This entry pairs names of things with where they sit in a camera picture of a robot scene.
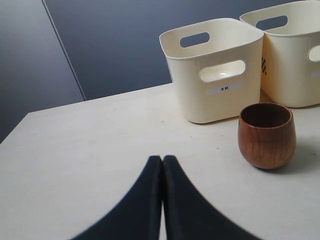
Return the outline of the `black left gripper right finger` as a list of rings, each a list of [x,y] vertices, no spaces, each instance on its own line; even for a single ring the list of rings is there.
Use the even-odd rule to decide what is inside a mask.
[[[178,159],[163,159],[164,221],[168,240],[256,240],[219,212],[190,181]]]

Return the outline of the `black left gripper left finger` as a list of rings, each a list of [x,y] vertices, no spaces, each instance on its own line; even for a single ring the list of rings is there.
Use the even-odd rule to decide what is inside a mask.
[[[125,196],[74,240],[158,240],[163,201],[163,162],[150,156]]]

